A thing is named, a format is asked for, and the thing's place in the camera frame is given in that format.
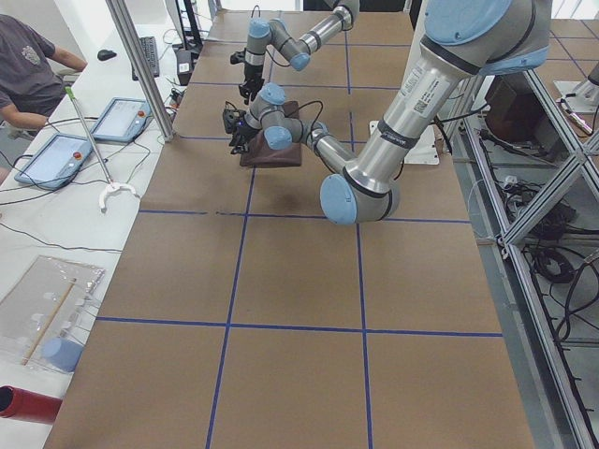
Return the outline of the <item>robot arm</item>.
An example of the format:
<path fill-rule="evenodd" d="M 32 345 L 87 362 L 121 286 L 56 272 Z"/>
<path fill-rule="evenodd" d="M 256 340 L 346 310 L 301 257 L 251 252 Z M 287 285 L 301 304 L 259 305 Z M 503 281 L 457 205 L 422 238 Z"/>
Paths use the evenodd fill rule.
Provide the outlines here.
<path fill-rule="evenodd" d="M 244 50 L 230 56 L 232 65 L 244 65 L 244 82 L 239 85 L 239 91 L 245 105 L 256 99 L 264 85 L 263 68 L 268 46 L 273 46 L 296 71 L 301 71 L 310 63 L 311 55 L 324 44 L 354 27 L 360 8 L 358 0 L 326 1 L 326 4 L 332 8 L 330 14 L 299 39 L 289 34 L 281 19 L 250 20 Z"/>
<path fill-rule="evenodd" d="M 420 57 L 363 150 L 349 152 L 321 122 L 285 114 L 285 92 L 263 80 L 268 50 L 278 51 L 296 70 L 333 36 L 352 29 L 359 2 L 334 1 L 330 15 L 300 38 L 278 20 L 250 21 L 242 51 L 240 94 L 246 110 L 226 122 L 235 152 L 262 135 L 280 151 L 302 143 L 330 169 L 320 188 L 320 205 L 338 225 L 380 221 L 399 206 L 395 175 L 406 156 L 462 80 L 476 75 L 518 73 L 548 57 L 551 4 L 548 1 L 431 1 L 425 10 Z"/>

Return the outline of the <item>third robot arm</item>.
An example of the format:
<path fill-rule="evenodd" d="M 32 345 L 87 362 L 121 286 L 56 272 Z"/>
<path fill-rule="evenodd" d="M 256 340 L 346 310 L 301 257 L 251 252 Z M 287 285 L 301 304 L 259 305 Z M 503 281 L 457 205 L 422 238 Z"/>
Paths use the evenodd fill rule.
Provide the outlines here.
<path fill-rule="evenodd" d="M 598 65 L 583 81 L 554 81 L 560 99 L 558 103 L 566 112 L 594 113 L 598 107 Z"/>

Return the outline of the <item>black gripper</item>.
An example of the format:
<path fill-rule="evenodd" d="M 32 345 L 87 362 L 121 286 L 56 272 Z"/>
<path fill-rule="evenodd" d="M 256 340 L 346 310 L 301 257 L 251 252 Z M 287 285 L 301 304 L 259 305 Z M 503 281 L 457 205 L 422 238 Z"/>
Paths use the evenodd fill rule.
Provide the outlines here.
<path fill-rule="evenodd" d="M 232 139 L 229 142 L 231 154 L 248 153 L 250 150 L 250 141 L 256 137 L 258 130 L 249 125 L 244 118 L 239 118 L 234 122 Z"/>
<path fill-rule="evenodd" d="M 244 82 L 239 85 L 239 92 L 244 104 L 254 101 L 258 91 L 262 88 L 264 84 L 263 68 L 263 65 L 244 65 Z"/>

